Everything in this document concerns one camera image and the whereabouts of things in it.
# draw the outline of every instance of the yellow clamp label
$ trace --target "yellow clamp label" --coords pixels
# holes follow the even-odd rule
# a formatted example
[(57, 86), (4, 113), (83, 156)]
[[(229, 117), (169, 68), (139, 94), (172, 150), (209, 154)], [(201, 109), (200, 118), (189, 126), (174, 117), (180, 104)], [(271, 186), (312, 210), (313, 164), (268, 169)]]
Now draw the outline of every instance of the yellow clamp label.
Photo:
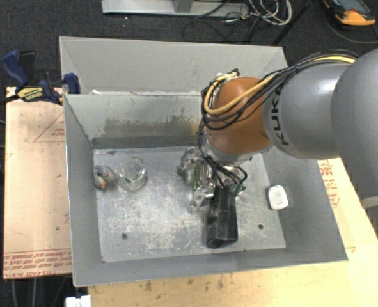
[(17, 95), (27, 101), (33, 100), (43, 96), (43, 88), (41, 87), (28, 87), (23, 88), (17, 93)]

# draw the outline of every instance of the orange device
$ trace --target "orange device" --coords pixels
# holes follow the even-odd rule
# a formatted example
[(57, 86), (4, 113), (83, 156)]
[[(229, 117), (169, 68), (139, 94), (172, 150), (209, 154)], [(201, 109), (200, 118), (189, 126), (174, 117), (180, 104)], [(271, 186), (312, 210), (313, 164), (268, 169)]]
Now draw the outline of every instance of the orange device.
[(375, 24), (375, 16), (362, 0), (322, 0), (333, 17), (345, 26), (368, 26)]

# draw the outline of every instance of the white object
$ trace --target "white object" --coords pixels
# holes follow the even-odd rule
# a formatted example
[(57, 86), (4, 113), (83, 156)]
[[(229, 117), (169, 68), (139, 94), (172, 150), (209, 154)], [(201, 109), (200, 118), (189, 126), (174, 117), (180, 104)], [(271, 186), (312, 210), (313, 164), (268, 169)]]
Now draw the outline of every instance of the white object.
[(65, 299), (65, 307), (91, 307), (91, 296), (83, 295), (80, 298), (68, 297)]
[(287, 193), (280, 185), (274, 185), (268, 189), (268, 201), (273, 210), (281, 210), (288, 206)]

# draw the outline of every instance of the metal base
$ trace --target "metal base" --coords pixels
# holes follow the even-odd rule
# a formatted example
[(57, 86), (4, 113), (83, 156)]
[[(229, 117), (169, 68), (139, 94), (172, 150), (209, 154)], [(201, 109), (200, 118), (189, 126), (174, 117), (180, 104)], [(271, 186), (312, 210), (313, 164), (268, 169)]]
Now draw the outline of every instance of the metal base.
[(184, 151), (185, 147), (94, 150), (94, 163), (115, 172), (133, 156), (142, 158), (148, 170), (147, 183), (138, 191), (116, 184), (96, 191), (104, 262), (285, 248), (278, 213), (265, 197), (270, 182), (261, 155), (243, 164), (250, 178), (236, 201), (239, 240), (225, 248), (207, 248), (207, 215), (190, 213), (192, 187), (176, 171)]
[[(189, 12), (176, 12), (173, 0), (102, 0), (102, 12), (103, 14), (199, 16), (220, 5), (222, 3), (194, 1)], [(240, 3), (227, 3), (209, 16), (224, 17), (233, 12), (247, 14), (248, 7)]]

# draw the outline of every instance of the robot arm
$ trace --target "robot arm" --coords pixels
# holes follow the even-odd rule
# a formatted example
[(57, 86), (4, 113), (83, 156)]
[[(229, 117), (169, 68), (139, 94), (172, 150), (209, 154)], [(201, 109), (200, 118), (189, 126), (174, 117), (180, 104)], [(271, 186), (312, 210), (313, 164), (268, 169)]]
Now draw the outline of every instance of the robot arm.
[[(363, 205), (378, 209), (378, 49), (358, 60), (345, 51), (315, 54), (262, 79), (234, 70), (202, 97), (197, 161), (208, 175), (195, 183), (214, 179), (219, 194), (235, 196), (246, 179), (241, 163), (275, 146), (302, 159), (341, 157)], [(232, 211), (232, 196), (223, 195), (222, 214)]]

